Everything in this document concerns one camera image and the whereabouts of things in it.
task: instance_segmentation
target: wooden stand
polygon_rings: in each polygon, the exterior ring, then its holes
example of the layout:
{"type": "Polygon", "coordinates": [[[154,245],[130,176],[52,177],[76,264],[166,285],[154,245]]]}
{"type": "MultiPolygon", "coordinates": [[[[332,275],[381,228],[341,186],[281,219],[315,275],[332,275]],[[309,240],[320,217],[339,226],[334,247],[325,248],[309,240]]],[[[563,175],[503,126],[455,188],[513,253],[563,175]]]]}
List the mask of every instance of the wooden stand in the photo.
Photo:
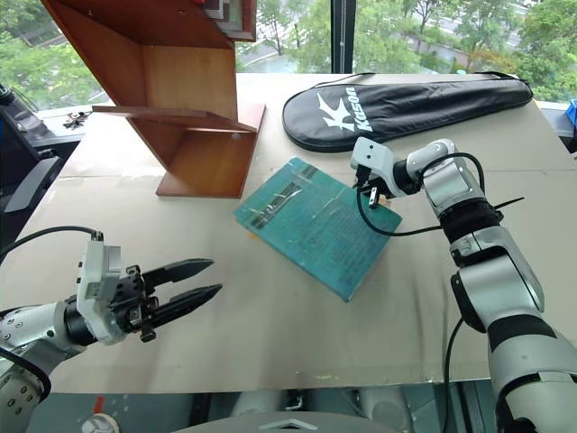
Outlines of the wooden stand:
{"type": "Polygon", "coordinates": [[[166,168],[162,196],[239,198],[264,105],[237,106],[234,44],[191,0],[42,0],[166,168]]]}

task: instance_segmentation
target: black chair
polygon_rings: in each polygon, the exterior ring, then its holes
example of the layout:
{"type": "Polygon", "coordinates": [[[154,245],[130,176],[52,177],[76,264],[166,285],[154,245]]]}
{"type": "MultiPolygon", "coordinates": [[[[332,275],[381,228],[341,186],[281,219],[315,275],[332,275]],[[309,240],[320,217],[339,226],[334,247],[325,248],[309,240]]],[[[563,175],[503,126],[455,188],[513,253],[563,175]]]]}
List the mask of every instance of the black chair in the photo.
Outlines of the black chair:
{"type": "Polygon", "coordinates": [[[41,154],[28,144],[0,109],[0,245],[12,243],[42,196],[56,179],[63,160],[50,151],[41,154]]]}

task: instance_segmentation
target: glass window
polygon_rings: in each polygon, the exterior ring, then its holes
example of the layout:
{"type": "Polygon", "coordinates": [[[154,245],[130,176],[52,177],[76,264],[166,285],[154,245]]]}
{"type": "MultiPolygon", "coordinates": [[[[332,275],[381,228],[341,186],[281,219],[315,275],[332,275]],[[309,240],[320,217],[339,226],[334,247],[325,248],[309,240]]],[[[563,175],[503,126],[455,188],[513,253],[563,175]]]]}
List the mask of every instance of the glass window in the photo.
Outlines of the glass window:
{"type": "Polygon", "coordinates": [[[259,0],[257,41],[237,43],[240,72],[331,72],[330,0],[259,0]]]}
{"type": "Polygon", "coordinates": [[[577,95],[577,0],[357,0],[353,72],[526,79],[537,99],[577,95]]]}
{"type": "Polygon", "coordinates": [[[105,102],[108,96],[40,0],[1,0],[0,83],[37,110],[105,102]]]}

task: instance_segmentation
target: white logo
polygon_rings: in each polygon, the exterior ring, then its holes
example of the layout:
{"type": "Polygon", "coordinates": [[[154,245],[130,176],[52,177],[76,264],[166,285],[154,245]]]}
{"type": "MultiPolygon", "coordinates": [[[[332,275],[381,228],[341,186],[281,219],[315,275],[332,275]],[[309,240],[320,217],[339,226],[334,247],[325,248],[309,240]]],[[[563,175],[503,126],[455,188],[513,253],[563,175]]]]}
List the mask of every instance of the white logo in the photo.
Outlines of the white logo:
{"type": "MultiPolygon", "coordinates": [[[[364,114],[364,110],[359,103],[357,92],[354,88],[346,88],[346,93],[354,112],[354,121],[356,122],[357,127],[363,131],[372,132],[372,128],[369,125],[369,121],[367,120],[367,115],[364,114]]],[[[354,132],[354,124],[347,124],[343,122],[345,117],[348,117],[351,115],[351,113],[349,113],[349,111],[345,108],[342,98],[339,100],[339,107],[336,110],[333,110],[333,108],[328,106],[323,97],[321,97],[320,93],[317,93],[316,95],[318,96],[318,108],[331,116],[331,118],[323,117],[328,126],[337,126],[341,129],[341,131],[343,128],[345,128],[354,132]]]]}

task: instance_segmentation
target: table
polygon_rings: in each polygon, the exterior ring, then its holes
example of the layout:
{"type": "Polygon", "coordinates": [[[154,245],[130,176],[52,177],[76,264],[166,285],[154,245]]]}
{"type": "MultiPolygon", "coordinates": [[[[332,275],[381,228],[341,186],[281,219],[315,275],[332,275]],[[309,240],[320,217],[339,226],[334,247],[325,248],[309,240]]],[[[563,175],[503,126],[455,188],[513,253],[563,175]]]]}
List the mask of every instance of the table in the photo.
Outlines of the table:
{"type": "MultiPolygon", "coordinates": [[[[334,77],[240,74],[240,97],[267,104],[246,182],[248,197],[292,156],[352,184],[350,153],[322,154],[293,144],[282,130],[284,102],[334,77]]],[[[391,75],[364,82],[478,79],[391,75]]],[[[57,392],[229,392],[442,380],[448,334],[459,317],[455,267],[439,232],[393,238],[350,303],[238,225],[240,201],[160,198],[164,174],[121,118],[93,114],[87,135],[24,232],[76,224],[123,247],[123,264],[151,269],[184,258],[215,264],[194,279],[161,287],[160,300],[199,285],[224,288],[200,310],[143,344],[129,336],[92,345],[51,376],[57,392]]],[[[389,142],[399,156],[448,137],[483,164],[490,201],[527,199],[504,211],[504,224],[545,288],[546,319],[577,344],[573,246],[577,167],[535,103],[389,142]]],[[[399,230],[435,224],[423,194],[393,200],[399,230]]],[[[0,268],[2,308],[65,299],[75,285],[81,234],[44,236],[9,254],[0,268]]],[[[486,337],[463,327],[452,378],[488,376],[486,337]]]]}

